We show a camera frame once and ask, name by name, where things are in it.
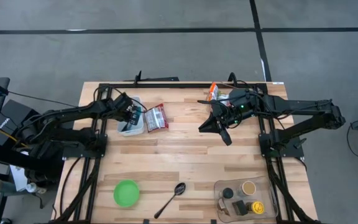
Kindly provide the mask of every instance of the wooden table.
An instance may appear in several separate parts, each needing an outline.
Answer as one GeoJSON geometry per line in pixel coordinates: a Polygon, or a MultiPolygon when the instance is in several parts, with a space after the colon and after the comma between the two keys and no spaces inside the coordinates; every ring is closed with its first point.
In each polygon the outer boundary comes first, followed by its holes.
{"type": "MultiPolygon", "coordinates": [[[[86,82],[80,106],[93,100],[99,82],[86,82]]],[[[268,93],[287,98],[282,83],[267,83],[268,93]]],[[[208,106],[197,103],[208,94],[205,88],[121,88],[129,96],[139,96],[151,108],[164,103],[169,130],[124,137],[117,133],[117,121],[108,121],[109,136],[106,155],[101,160],[98,186],[94,200],[92,223],[210,223],[218,219],[214,204],[213,186],[217,180],[267,176],[264,158],[260,155],[257,118],[244,120],[236,129],[228,129],[233,144],[224,145],[218,134],[199,133],[198,126],[209,115],[208,106]],[[131,208],[120,208],[113,199],[116,184],[122,179],[135,180],[140,199],[131,208]],[[158,220],[153,216],[173,195],[179,182],[185,182],[186,192],[176,197],[158,220]]],[[[222,91],[229,93],[230,88],[222,91]]],[[[284,126],[293,125],[292,117],[282,120],[284,126]]],[[[76,121],[74,128],[91,126],[90,119],[76,121]]],[[[59,211],[60,192],[67,172],[75,159],[65,162],[55,207],[59,211]]],[[[77,163],[68,178],[63,206],[66,208],[78,192],[83,161],[77,163]]],[[[311,218],[317,219],[305,168],[293,158],[284,158],[288,188],[311,218]]],[[[285,207],[280,197],[283,219],[285,207]]],[[[85,218],[88,195],[85,195],[81,219],[85,218]]],[[[274,219],[248,223],[275,223],[274,219]]]]}

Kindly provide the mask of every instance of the black spoon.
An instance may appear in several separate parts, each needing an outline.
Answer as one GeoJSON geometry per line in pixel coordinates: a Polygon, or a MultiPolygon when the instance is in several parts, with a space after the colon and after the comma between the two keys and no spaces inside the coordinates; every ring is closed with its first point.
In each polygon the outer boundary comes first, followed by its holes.
{"type": "Polygon", "coordinates": [[[180,183],[175,187],[175,193],[173,194],[172,198],[164,205],[164,207],[162,207],[155,215],[154,218],[159,218],[159,216],[161,215],[161,213],[164,211],[165,207],[172,201],[172,199],[177,196],[177,195],[181,195],[184,193],[184,191],[186,190],[186,184],[185,183],[180,183]]]}

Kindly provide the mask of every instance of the clear plastic container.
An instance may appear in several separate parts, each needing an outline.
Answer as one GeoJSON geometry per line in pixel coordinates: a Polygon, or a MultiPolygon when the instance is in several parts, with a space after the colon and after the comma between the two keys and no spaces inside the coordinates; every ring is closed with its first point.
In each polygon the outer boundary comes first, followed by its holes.
{"type": "MultiPolygon", "coordinates": [[[[132,98],[141,102],[141,100],[138,96],[133,96],[132,98]]],[[[134,104],[136,106],[140,106],[140,108],[142,109],[141,105],[138,104],[137,102],[134,101],[134,104]]],[[[144,132],[143,113],[140,115],[137,125],[129,124],[129,125],[131,125],[130,130],[122,131],[122,129],[125,127],[125,125],[127,125],[127,122],[125,122],[125,121],[121,121],[118,123],[117,131],[119,134],[121,134],[123,136],[133,136],[133,135],[137,135],[137,134],[142,134],[144,132]]]]}
{"type": "Polygon", "coordinates": [[[277,202],[273,196],[273,188],[270,184],[269,178],[255,177],[249,179],[239,180],[220,180],[214,185],[215,204],[219,219],[224,223],[242,221],[242,220],[255,220],[260,218],[275,218],[278,214],[277,202]],[[237,190],[239,186],[246,182],[251,181],[256,186],[256,191],[253,195],[240,194],[237,190]],[[223,203],[226,206],[230,215],[226,215],[223,211],[218,208],[218,200],[221,198],[221,192],[225,188],[231,188],[234,192],[232,198],[223,199],[223,203]],[[262,214],[255,214],[249,212],[247,215],[237,215],[232,203],[242,200],[244,204],[252,202],[262,202],[264,205],[264,212],[262,214]]]}

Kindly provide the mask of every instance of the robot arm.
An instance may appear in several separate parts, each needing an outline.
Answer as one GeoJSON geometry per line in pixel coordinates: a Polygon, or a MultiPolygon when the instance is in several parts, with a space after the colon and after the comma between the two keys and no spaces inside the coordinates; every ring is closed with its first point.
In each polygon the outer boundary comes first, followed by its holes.
{"type": "Polygon", "coordinates": [[[213,111],[209,118],[198,128],[201,133],[219,133],[226,145],[231,144],[230,135],[226,129],[232,124],[238,124],[251,116],[278,118],[284,115],[312,115],[313,117],[285,130],[274,129],[266,138],[266,144],[274,147],[282,142],[318,128],[337,129],[345,123],[345,118],[331,100],[297,101],[284,100],[279,96],[263,95],[249,90],[235,89],[229,95],[230,106],[220,101],[207,102],[213,111]]]}
{"type": "Polygon", "coordinates": [[[60,124],[85,118],[115,119],[136,124],[140,116],[137,113],[139,110],[132,99],[122,93],[115,100],[96,100],[86,106],[35,115],[23,122],[23,127],[16,136],[26,144],[40,144],[48,138],[61,137],[64,132],[59,131],[60,124]]]}

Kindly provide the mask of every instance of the black cable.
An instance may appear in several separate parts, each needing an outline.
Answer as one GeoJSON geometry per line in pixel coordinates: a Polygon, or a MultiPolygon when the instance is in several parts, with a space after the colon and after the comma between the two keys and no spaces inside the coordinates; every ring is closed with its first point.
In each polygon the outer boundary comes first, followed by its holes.
{"type": "Polygon", "coordinates": [[[145,111],[140,111],[140,112],[146,113],[146,112],[148,111],[148,109],[147,109],[142,103],[140,103],[139,101],[137,101],[137,100],[135,100],[135,99],[133,99],[133,98],[131,98],[131,97],[130,97],[130,99],[133,100],[133,101],[135,101],[136,103],[140,104],[140,105],[145,109],[145,111]]]}
{"type": "Polygon", "coordinates": [[[351,152],[353,153],[353,155],[357,156],[358,155],[353,151],[353,149],[351,148],[351,144],[349,143],[349,132],[351,130],[352,124],[349,125],[349,128],[347,129],[347,133],[346,133],[346,141],[347,141],[347,146],[349,147],[349,149],[351,150],[351,152]]]}
{"type": "Polygon", "coordinates": [[[34,137],[30,140],[30,142],[32,142],[34,139],[38,138],[38,137],[43,133],[43,131],[45,131],[45,129],[46,129],[46,127],[48,126],[48,124],[50,124],[50,123],[52,123],[52,122],[54,122],[54,120],[50,120],[48,123],[46,123],[46,124],[44,125],[44,127],[41,129],[41,131],[40,131],[36,136],[34,136],[34,137]]]}
{"type": "Polygon", "coordinates": [[[56,211],[56,208],[55,208],[55,203],[52,204],[52,209],[53,211],[55,212],[55,216],[54,216],[54,220],[56,219],[56,215],[57,215],[57,211],[56,211]]]}
{"type": "Polygon", "coordinates": [[[246,86],[247,86],[248,88],[251,88],[251,86],[248,85],[248,83],[246,83],[246,82],[244,82],[244,81],[242,81],[242,80],[237,80],[237,82],[242,82],[242,83],[246,84],[246,86]]]}
{"type": "Polygon", "coordinates": [[[42,198],[40,196],[38,196],[36,193],[31,193],[31,195],[36,196],[37,198],[40,199],[40,209],[43,209],[44,205],[42,204],[42,198]]]}
{"type": "MultiPolygon", "coordinates": [[[[258,97],[260,100],[262,100],[262,102],[264,103],[265,107],[267,108],[267,110],[269,111],[269,113],[272,115],[272,118],[275,118],[272,109],[270,109],[270,107],[268,106],[268,104],[266,103],[266,101],[263,99],[263,97],[261,97],[258,93],[249,93],[249,94],[254,95],[254,96],[258,97]]],[[[281,123],[281,121],[280,121],[279,119],[277,119],[277,121],[280,123],[281,127],[282,127],[283,129],[285,129],[283,123],[281,123]]]]}
{"type": "Polygon", "coordinates": [[[25,95],[25,94],[15,93],[15,92],[12,92],[12,91],[9,91],[9,93],[12,93],[12,94],[15,94],[15,95],[18,95],[18,96],[24,96],[24,97],[36,99],[36,100],[42,100],[42,101],[47,101],[47,102],[51,102],[51,103],[58,103],[58,104],[61,104],[61,105],[71,106],[71,107],[74,107],[74,108],[77,107],[77,106],[74,106],[74,105],[69,105],[68,103],[62,103],[62,102],[55,101],[55,100],[47,100],[47,99],[43,99],[43,98],[39,98],[39,97],[28,96],[28,95],[25,95]]]}
{"type": "Polygon", "coordinates": [[[77,164],[77,162],[78,162],[80,159],[81,159],[80,157],[77,158],[77,160],[73,163],[73,165],[71,165],[70,169],[69,169],[68,172],[67,172],[65,181],[63,182],[62,192],[60,193],[60,208],[59,208],[59,210],[60,210],[60,216],[61,216],[62,213],[63,213],[63,209],[62,209],[62,207],[63,207],[63,194],[64,194],[64,192],[65,192],[65,187],[66,187],[66,183],[67,183],[68,177],[70,176],[70,174],[71,174],[71,172],[72,172],[72,170],[73,170],[75,164],[77,164]]]}
{"type": "Polygon", "coordinates": [[[301,162],[303,164],[303,166],[305,167],[305,170],[308,171],[308,167],[306,166],[305,162],[303,162],[303,160],[299,157],[295,157],[296,160],[298,160],[299,162],[301,162]]]}
{"type": "MultiPolygon", "coordinates": [[[[322,103],[322,104],[320,104],[319,106],[325,106],[325,105],[331,103],[332,101],[333,101],[333,100],[328,100],[327,102],[322,103]]],[[[311,106],[306,106],[306,107],[304,107],[304,108],[299,108],[299,109],[296,109],[296,110],[291,110],[291,112],[289,112],[289,113],[286,114],[285,116],[283,116],[283,117],[281,117],[281,118],[276,117],[276,119],[278,119],[278,120],[285,119],[285,118],[289,117],[291,114],[295,113],[296,111],[306,110],[306,109],[309,109],[309,108],[312,108],[312,107],[315,107],[315,106],[317,106],[317,105],[311,105],[311,106]]]]}
{"type": "Polygon", "coordinates": [[[238,111],[238,113],[239,113],[239,122],[238,122],[237,125],[235,125],[234,127],[228,126],[227,128],[233,129],[233,128],[238,127],[238,126],[241,124],[241,121],[242,121],[242,113],[241,113],[241,110],[240,110],[240,109],[237,109],[237,111],[238,111]]]}
{"type": "MultiPolygon", "coordinates": [[[[96,92],[97,92],[98,90],[100,90],[101,88],[109,88],[109,86],[99,86],[99,87],[97,87],[97,88],[94,90],[94,92],[93,92],[93,101],[92,101],[88,106],[86,106],[85,109],[90,108],[91,106],[94,105],[94,102],[96,101],[96,92]]],[[[37,115],[31,116],[31,117],[30,117],[29,119],[27,119],[27,120],[31,120],[32,118],[34,118],[34,117],[36,117],[36,116],[38,116],[38,118],[35,119],[35,120],[33,120],[32,122],[26,124],[25,126],[21,127],[21,128],[16,132],[16,135],[15,135],[15,136],[18,137],[18,136],[21,134],[21,132],[22,132],[26,127],[28,127],[28,126],[30,126],[30,125],[32,125],[32,124],[34,124],[34,123],[40,121],[40,120],[41,120],[42,118],[44,118],[45,116],[49,116],[49,115],[53,115],[53,114],[59,114],[59,113],[62,113],[62,112],[60,112],[60,111],[54,111],[54,112],[50,112],[50,113],[47,113],[47,114],[37,114],[37,115]]]]}

